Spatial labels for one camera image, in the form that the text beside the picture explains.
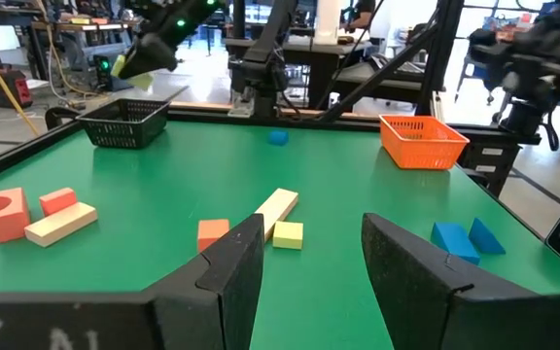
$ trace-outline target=black table edge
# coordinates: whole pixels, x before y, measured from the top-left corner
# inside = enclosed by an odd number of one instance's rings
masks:
[[[275,127],[288,127],[288,128],[305,128],[305,129],[323,129],[323,130],[337,130],[337,131],[361,131],[361,132],[379,132],[379,125],[377,123],[366,124],[364,122],[354,122],[351,119],[340,119],[334,123],[320,123],[320,122],[294,122],[290,120],[255,120],[248,118],[235,118],[226,115],[220,111],[213,111],[208,109],[200,109],[195,107],[178,107],[168,110],[168,119],[174,122],[192,122],[192,123],[227,123],[234,125],[254,125],[254,126],[275,126]],[[50,146],[55,145],[57,142],[65,139],[71,134],[80,131],[82,126],[77,121],[72,121],[61,125],[51,131],[33,139],[20,144],[10,150],[0,154],[0,172],[5,171],[14,165],[31,158],[34,155],[46,150]],[[541,235],[536,232],[528,223],[509,209],[502,201],[495,195],[491,194],[487,189],[479,186],[483,191],[489,195],[493,200],[499,203],[515,220],[522,226],[531,231],[540,241],[543,241]]]

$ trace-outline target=person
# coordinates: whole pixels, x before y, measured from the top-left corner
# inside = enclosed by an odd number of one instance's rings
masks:
[[[349,17],[349,22],[341,24],[341,28],[347,31],[368,29],[373,12],[375,12],[375,0],[358,0]]]

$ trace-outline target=orange block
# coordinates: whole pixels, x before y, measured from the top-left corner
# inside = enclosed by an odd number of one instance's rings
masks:
[[[215,243],[229,230],[228,219],[200,220],[198,223],[198,253]]]
[[[0,243],[23,238],[30,223],[22,188],[0,191]]]
[[[55,214],[58,211],[68,208],[69,206],[77,203],[77,196],[73,189],[65,188],[49,194],[43,195],[39,198],[40,206],[43,208],[45,217]]]

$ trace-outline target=small blue block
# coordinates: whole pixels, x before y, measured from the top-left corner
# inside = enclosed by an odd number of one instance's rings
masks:
[[[498,239],[496,239],[494,233],[492,233],[492,231],[487,228],[487,226],[480,221],[479,218],[474,218],[474,222],[472,222],[470,240],[481,253],[505,253],[505,248],[503,248]]]
[[[459,224],[435,223],[432,242],[446,252],[463,260],[478,264],[480,257],[468,239],[466,230]]]
[[[269,143],[277,146],[284,146],[289,142],[289,133],[287,131],[273,130],[269,132]]]

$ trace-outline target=blue triangular block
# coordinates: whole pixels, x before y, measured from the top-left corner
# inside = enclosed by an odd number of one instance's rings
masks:
[[[442,250],[469,263],[478,264],[480,262],[480,257],[468,239],[466,230],[459,224],[435,223],[432,230],[432,242]]]
[[[505,248],[496,239],[492,231],[487,226],[475,218],[472,222],[470,240],[481,253],[488,254],[505,254]]]

